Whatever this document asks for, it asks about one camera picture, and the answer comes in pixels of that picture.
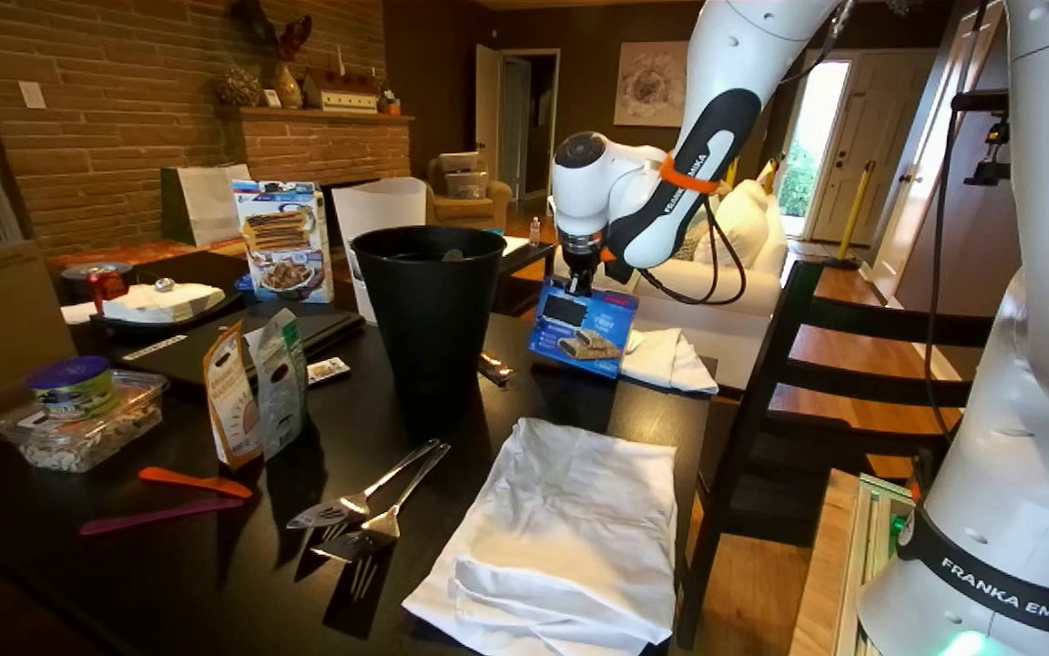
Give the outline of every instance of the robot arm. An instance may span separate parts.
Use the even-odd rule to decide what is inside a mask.
[[[683,121],[675,152],[619,147],[597,131],[554,152],[554,215],[575,289],[597,250],[619,260],[615,277],[666,264],[709,181],[840,0],[709,0],[688,41]]]
[[[982,0],[978,11],[995,4],[1010,16],[1022,268],[908,534],[920,555],[864,589],[861,619],[881,651],[1049,651],[1049,0]],[[603,243],[629,268],[670,260],[705,181],[830,11],[833,0],[705,0],[675,152],[603,136],[557,148],[554,212],[579,289]]]

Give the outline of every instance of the paper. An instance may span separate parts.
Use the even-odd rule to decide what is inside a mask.
[[[343,230],[352,310],[367,323],[379,323],[367,285],[363,285],[363,268],[356,267],[350,240],[371,230],[390,230],[390,225],[427,225],[427,181],[424,178],[379,178],[363,187],[340,187],[330,188],[330,199],[334,199],[334,215]]]
[[[641,651],[675,622],[675,447],[520,420],[405,607],[477,651]]]
[[[622,355],[622,375],[664,391],[717,392],[715,375],[705,370],[694,345],[682,336],[682,329],[632,329]]]
[[[529,247],[529,237],[503,237],[503,260]]]
[[[239,233],[233,209],[233,178],[248,178],[245,163],[231,169],[176,169],[186,195],[186,215],[197,247],[212,247]]]

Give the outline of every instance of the blue box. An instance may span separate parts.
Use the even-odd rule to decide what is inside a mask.
[[[539,317],[529,336],[529,355],[595,370],[601,378],[619,378],[632,315],[632,295],[567,295],[566,279],[546,279],[539,291]]]

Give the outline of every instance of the wooden chair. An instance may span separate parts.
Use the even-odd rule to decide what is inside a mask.
[[[694,643],[720,533],[811,542],[827,471],[864,474],[873,454],[925,460],[930,452],[938,460],[965,409],[965,375],[887,375],[873,370],[873,366],[846,369],[798,357],[798,339],[807,329],[851,336],[864,339],[864,345],[887,342],[897,350],[919,350],[930,336],[937,345],[978,350],[991,330],[991,317],[932,317],[817,295],[827,267],[830,264],[791,267],[738,404],[715,411],[717,420],[694,477],[704,521],[683,559],[683,593],[675,629],[682,644]],[[838,414],[781,409],[781,398],[794,391],[838,392],[851,404],[919,409],[937,414],[937,424],[930,424],[930,430],[873,430]]]

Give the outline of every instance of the cardboard box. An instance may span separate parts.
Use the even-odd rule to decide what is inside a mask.
[[[330,304],[330,243],[317,181],[235,178],[233,204],[260,298]]]
[[[636,298],[619,291],[567,295],[566,279],[546,279],[529,350],[544,361],[619,378]]]

